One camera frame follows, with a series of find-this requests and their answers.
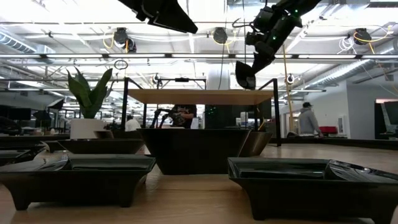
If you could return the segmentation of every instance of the man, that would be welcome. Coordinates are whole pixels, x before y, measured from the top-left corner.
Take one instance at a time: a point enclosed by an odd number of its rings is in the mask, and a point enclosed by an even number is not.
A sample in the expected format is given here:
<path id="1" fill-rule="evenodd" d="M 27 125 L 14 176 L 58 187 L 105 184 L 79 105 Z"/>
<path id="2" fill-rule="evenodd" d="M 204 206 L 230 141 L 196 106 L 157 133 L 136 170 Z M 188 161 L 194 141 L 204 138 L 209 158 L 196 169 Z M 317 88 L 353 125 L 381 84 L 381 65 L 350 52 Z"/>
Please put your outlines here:
<path id="1" fill-rule="evenodd" d="M 300 110 L 301 114 L 298 116 L 300 123 L 300 136 L 313 136 L 314 131 L 316 131 L 320 136 L 322 135 L 318 126 L 318 121 L 311 109 L 312 105 L 309 102 L 305 102 L 303 104 L 303 108 Z"/>
<path id="2" fill-rule="evenodd" d="M 132 118 L 131 115 L 127 116 L 126 128 L 124 131 L 135 131 L 137 128 L 141 128 L 141 125 L 138 121 Z"/>
<path id="3" fill-rule="evenodd" d="M 175 127 L 184 127 L 185 129 L 190 129 L 192 124 L 192 119 L 197 117 L 197 106 L 196 105 L 175 105 L 173 110 L 178 113 L 182 119 L 173 122 Z"/>

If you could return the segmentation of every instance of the wooden tabletop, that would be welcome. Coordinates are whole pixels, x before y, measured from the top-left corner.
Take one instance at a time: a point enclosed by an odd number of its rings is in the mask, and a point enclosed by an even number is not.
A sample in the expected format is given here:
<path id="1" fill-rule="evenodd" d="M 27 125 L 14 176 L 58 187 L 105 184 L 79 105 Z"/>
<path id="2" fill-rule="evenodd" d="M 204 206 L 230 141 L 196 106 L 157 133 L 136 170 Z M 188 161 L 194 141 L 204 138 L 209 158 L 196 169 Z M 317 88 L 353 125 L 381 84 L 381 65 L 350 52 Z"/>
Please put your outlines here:
<path id="1" fill-rule="evenodd" d="M 129 96 L 148 104 L 257 105 L 274 93 L 265 90 L 129 90 Z"/>

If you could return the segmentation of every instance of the black planter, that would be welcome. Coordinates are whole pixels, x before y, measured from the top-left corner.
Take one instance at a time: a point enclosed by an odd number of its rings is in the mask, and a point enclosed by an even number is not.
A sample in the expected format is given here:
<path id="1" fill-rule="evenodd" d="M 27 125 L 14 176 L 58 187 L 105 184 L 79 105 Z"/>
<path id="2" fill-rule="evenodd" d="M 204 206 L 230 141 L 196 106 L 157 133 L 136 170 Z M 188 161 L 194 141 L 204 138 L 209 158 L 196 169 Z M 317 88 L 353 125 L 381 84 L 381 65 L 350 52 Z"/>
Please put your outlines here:
<path id="1" fill-rule="evenodd" d="M 0 147 L 0 166 L 31 161 L 43 150 L 43 145 Z"/>
<path id="2" fill-rule="evenodd" d="M 135 154 L 144 145 L 141 139 L 77 139 L 58 142 L 74 154 Z"/>
<path id="3" fill-rule="evenodd" d="M 95 136 L 99 139 L 141 139 L 138 131 L 95 131 Z"/>
<path id="4" fill-rule="evenodd" d="M 260 156 L 271 137 L 272 133 L 251 131 L 239 157 Z"/>
<path id="5" fill-rule="evenodd" d="M 165 175 L 226 174 L 227 157 L 237 157 L 247 130 L 138 129 Z"/>
<path id="6" fill-rule="evenodd" d="M 255 220 L 372 218 L 390 224 L 398 175 L 322 159 L 229 158 L 229 178 L 250 199 Z"/>
<path id="7" fill-rule="evenodd" d="M 55 151 L 63 151 L 66 150 L 58 141 L 44 141 L 44 144 L 48 145 L 49 151 L 51 153 Z"/>
<path id="8" fill-rule="evenodd" d="M 154 164 L 154 158 L 140 155 L 58 156 L 0 167 L 0 182 L 17 210 L 26 210 L 31 202 L 130 207 Z"/>

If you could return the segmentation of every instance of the table frame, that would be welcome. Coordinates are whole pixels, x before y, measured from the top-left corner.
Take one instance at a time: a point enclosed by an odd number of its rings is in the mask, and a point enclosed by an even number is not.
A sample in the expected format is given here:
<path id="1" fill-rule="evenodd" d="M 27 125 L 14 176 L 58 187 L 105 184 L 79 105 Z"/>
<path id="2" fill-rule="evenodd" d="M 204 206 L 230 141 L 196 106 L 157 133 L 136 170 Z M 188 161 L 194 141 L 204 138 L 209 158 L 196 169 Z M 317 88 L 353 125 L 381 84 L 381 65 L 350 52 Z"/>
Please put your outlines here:
<path id="1" fill-rule="evenodd" d="M 162 81 L 167 81 L 165 85 L 168 84 L 169 81 L 175 81 L 174 79 L 161 79 Z M 124 130 L 124 127 L 126 125 L 126 117 L 127 117 L 127 98 L 128 98 L 128 93 L 129 93 L 129 82 L 135 84 L 135 86 L 138 87 L 138 89 L 142 90 L 143 87 L 141 87 L 138 83 L 136 83 L 134 80 L 131 78 L 124 78 L 124 91 L 123 91 L 123 107 L 122 107 L 122 121 L 121 121 L 121 126 L 122 129 Z M 276 128 L 276 139 L 277 139 L 277 146 L 282 145 L 282 139 L 280 135 L 280 114 L 279 114 L 279 97 L 278 97 L 278 79 L 273 78 L 269 80 L 266 84 L 261 86 L 257 91 L 261 91 L 264 89 L 266 86 L 269 84 L 273 84 L 273 92 L 274 92 L 274 110 L 275 110 L 275 128 Z M 144 103 L 144 114 L 142 115 L 142 125 L 145 128 L 146 127 L 146 119 L 147 119 L 147 104 Z M 258 129 L 258 112 L 257 112 L 257 105 L 254 107 L 254 129 Z"/>

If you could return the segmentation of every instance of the desk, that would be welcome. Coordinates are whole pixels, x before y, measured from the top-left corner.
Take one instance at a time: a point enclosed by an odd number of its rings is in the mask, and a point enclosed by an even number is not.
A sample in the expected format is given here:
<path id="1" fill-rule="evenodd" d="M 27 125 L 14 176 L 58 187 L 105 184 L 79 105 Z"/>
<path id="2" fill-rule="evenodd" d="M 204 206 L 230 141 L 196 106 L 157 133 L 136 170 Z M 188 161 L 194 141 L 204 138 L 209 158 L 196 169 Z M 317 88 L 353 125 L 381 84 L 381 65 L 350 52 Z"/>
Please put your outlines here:
<path id="1" fill-rule="evenodd" d="M 274 94 L 245 90 L 129 90 L 129 96 L 149 104 L 258 105 Z"/>
<path id="2" fill-rule="evenodd" d="M 138 90 L 129 90 L 129 83 L 135 84 Z M 267 85 L 273 85 L 273 90 L 262 90 Z M 258 90 L 145 90 L 134 80 L 124 78 L 123 109 L 121 126 L 124 128 L 127 118 L 127 97 L 131 96 L 144 104 L 143 126 L 146 126 L 147 104 L 204 104 L 204 105 L 256 105 L 254 107 L 254 129 L 257 130 L 257 105 L 274 97 L 275 128 L 277 146 L 281 146 L 278 79 L 273 78 Z"/>

